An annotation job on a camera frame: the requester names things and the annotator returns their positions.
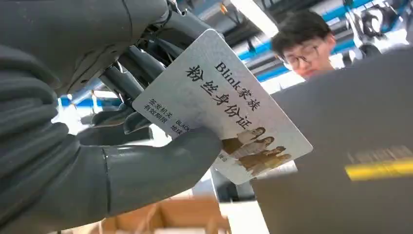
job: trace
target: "card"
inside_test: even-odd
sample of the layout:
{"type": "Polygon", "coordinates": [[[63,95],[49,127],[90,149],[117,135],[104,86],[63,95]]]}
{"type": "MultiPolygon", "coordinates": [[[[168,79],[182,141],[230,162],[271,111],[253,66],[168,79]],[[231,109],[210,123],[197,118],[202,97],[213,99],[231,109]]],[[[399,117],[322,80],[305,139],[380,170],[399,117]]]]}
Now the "card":
{"type": "Polygon", "coordinates": [[[212,29],[191,44],[132,105],[172,138],[201,126],[213,130],[223,142],[214,167],[235,184],[313,149],[212,29]]]}

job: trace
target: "gray robotic arm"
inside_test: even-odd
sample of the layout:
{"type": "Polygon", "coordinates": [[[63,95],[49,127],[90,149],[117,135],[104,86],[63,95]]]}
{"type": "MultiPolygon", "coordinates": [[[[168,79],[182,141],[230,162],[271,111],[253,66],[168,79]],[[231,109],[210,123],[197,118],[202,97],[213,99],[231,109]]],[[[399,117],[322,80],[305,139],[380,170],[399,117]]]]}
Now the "gray robotic arm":
{"type": "Polygon", "coordinates": [[[0,233],[44,234],[191,188],[221,150],[207,129],[165,147],[82,146],[51,124],[56,96],[30,73],[0,72],[0,233]]]}
{"type": "MultiPolygon", "coordinates": [[[[56,93],[76,92],[102,74],[133,100],[139,88],[126,87],[142,77],[149,83],[162,68],[154,60],[138,66],[144,54],[131,57],[131,79],[110,74],[111,64],[153,27],[178,54],[206,27],[196,20],[184,27],[187,16],[170,11],[165,0],[0,1],[0,234],[95,222],[189,189],[202,177],[221,149],[207,129],[162,148],[84,146],[66,125],[51,123],[56,93]]],[[[130,132],[148,124],[138,113],[129,119],[130,132]]]]}

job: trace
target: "woman in photo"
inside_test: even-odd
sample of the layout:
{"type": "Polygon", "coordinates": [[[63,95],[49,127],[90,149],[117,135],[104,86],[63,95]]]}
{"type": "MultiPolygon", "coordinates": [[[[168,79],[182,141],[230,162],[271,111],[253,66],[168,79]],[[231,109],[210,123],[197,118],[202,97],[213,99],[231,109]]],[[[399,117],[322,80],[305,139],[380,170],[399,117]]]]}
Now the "woman in photo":
{"type": "Polygon", "coordinates": [[[265,133],[265,128],[259,127],[252,130],[246,130],[238,133],[237,137],[222,140],[223,150],[227,154],[232,154],[241,146],[255,141],[259,136],[265,133]]]}
{"type": "Polygon", "coordinates": [[[230,156],[233,158],[241,158],[246,155],[257,154],[258,152],[265,152],[266,148],[272,142],[274,142],[274,138],[272,136],[268,136],[261,140],[256,140],[254,142],[242,146],[241,148],[230,154],[230,156]]]}
{"type": "Polygon", "coordinates": [[[264,163],[264,164],[257,164],[255,166],[253,166],[251,168],[251,175],[252,176],[257,176],[259,175],[261,172],[267,170],[267,169],[274,169],[278,166],[280,166],[281,164],[283,164],[285,161],[289,160],[291,158],[291,155],[289,154],[284,154],[284,155],[280,155],[278,157],[275,157],[271,160],[269,160],[268,162],[264,163]]]}
{"type": "Polygon", "coordinates": [[[281,152],[285,151],[285,147],[278,146],[274,150],[273,153],[269,153],[267,151],[259,152],[258,154],[254,155],[247,155],[238,159],[239,163],[245,167],[247,171],[252,170],[257,165],[264,165],[265,163],[271,162],[277,158],[277,155],[281,152]]]}

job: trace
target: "man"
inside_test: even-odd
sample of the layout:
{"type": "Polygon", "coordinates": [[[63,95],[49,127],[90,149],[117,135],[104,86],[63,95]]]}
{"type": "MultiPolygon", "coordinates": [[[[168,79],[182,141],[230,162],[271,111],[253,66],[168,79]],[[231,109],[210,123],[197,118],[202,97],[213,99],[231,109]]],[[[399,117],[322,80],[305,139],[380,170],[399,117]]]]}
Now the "man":
{"type": "Polygon", "coordinates": [[[304,79],[334,70],[329,56],[336,40],[324,19],[311,11],[290,15],[272,40],[272,49],[284,62],[304,79]]]}

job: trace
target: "yellow stripe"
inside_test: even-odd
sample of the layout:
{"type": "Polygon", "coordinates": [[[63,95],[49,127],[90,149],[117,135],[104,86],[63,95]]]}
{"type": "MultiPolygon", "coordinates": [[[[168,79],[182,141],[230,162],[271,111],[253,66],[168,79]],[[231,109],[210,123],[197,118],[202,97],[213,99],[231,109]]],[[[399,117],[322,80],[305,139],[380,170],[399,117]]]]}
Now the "yellow stripe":
{"type": "Polygon", "coordinates": [[[345,167],[345,170],[351,180],[413,176],[413,159],[349,165],[345,167]]]}

